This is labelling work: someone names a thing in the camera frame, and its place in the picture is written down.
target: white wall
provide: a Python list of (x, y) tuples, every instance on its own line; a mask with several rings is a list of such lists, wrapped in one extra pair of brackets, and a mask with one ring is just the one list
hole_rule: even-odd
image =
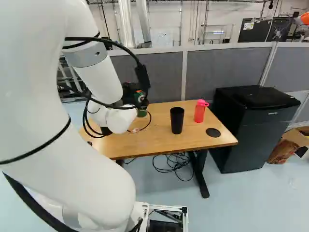
[[(292, 13), (293, 11), (300, 11), (301, 13), (304, 10), (293, 9), (302, 8), (306, 9), (309, 6), (308, 0), (278, 0), (278, 7), (276, 14), (286, 14)], [(182, 7), (182, 36), (181, 42), (182, 45), (194, 44), (194, 39), (196, 37), (196, 44), (198, 44), (199, 35), (202, 34), (205, 18), (205, 9), (207, 2), (205, 1), (186, 1), (183, 2)], [(269, 10), (269, 3), (266, 3), (263, 16), (273, 16), (277, 1), (273, 3), (273, 9)], [(179, 26), (180, 26), (180, 7), (181, 2), (150, 2), (149, 3), (149, 21), (151, 27), (152, 40), (154, 40), (154, 46), (173, 46), (172, 43), (167, 43), (166, 41), (174, 41), (174, 46), (178, 45), (179, 40)], [(262, 3), (248, 3), (248, 2), (209, 2), (209, 11), (208, 11), (208, 25), (226, 25), (218, 27), (207, 27), (206, 31), (226, 31), (226, 37), (231, 37), (231, 42), (236, 43), (239, 36), (239, 31), (243, 18), (251, 17), (260, 17), (262, 11)], [(112, 4), (103, 4), (103, 8), (106, 15), (107, 25), (110, 32), (111, 39), (118, 40), (119, 37), (117, 34), (117, 26), (120, 25), (120, 15), (118, 4), (115, 4), (115, 9), (117, 16), (114, 14)], [(105, 27), (105, 22), (102, 16), (101, 6), (90, 5), (90, 9), (93, 12), (93, 15), (97, 21), (99, 29), (102, 34), (107, 36), (107, 31)], [(140, 22), (138, 14), (136, 11), (136, 4), (131, 3), (132, 11), (132, 21), (133, 28), (135, 32), (136, 43), (142, 43), (142, 33), (140, 29)], [(208, 44), (210, 39), (214, 40), (214, 43), (217, 43), (220, 34), (209, 34), (206, 33), (207, 37), (205, 43)]]

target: black cabinet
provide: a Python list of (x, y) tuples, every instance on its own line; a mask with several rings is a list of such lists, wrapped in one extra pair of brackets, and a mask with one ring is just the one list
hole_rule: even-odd
[(263, 167), (292, 120), (300, 101), (271, 87), (218, 88), (212, 112), (238, 139), (238, 145), (212, 148), (222, 173)]

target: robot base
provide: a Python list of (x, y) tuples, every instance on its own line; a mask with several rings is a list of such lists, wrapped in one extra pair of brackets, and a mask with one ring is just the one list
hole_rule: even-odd
[(168, 206), (135, 202), (126, 232), (143, 219), (139, 232), (188, 232), (189, 213), (185, 206)]

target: black cup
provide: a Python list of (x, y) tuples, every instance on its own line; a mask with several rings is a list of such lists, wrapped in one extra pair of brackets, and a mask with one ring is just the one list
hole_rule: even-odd
[(183, 130), (184, 109), (181, 107), (173, 107), (170, 110), (170, 123), (174, 134), (181, 134)]

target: light gray floor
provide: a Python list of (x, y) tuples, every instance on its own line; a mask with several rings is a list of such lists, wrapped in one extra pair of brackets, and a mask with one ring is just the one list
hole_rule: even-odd
[[(67, 104), (66, 109), (80, 127), (83, 105)], [(158, 165), (164, 168), (165, 164), (164, 156), (160, 157)], [(187, 206), (190, 232), (309, 231), (309, 162), (305, 160), (292, 157), (284, 165), (220, 174), (208, 156), (203, 173), (211, 195), (208, 199), (201, 198), (194, 180), (181, 182), (174, 173), (158, 173), (152, 157), (138, 158), (125, 169), (135, 181), (137, 201)], [(183, 178), (190, 174), (190, 167), (180, 172)], [(0, 231), (52, 231), (22, 204), (2, 177), (0, 189)]]

